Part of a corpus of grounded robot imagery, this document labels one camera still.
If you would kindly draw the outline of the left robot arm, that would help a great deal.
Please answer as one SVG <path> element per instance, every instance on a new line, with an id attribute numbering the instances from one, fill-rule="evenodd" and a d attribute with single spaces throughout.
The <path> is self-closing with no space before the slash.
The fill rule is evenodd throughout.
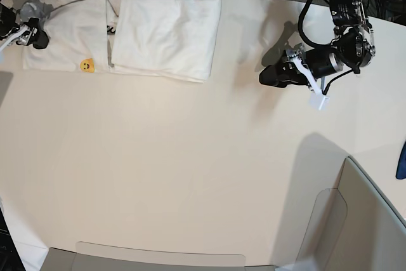
<path id="1" fill-rule="evenodd" d="M 304 31 L 306 14 L 313 0 L 306 0 L 297 30 L 301 43 L 285 48 L 280 59 L 259 74 L 259 83 L 275 88 L 306 86 L 326 96 L 334 81 L 359 74 L 376 54 L 374 30 L 363 0 L 328 0 L 334 38 L 327 44 L 312 41 Z"/>

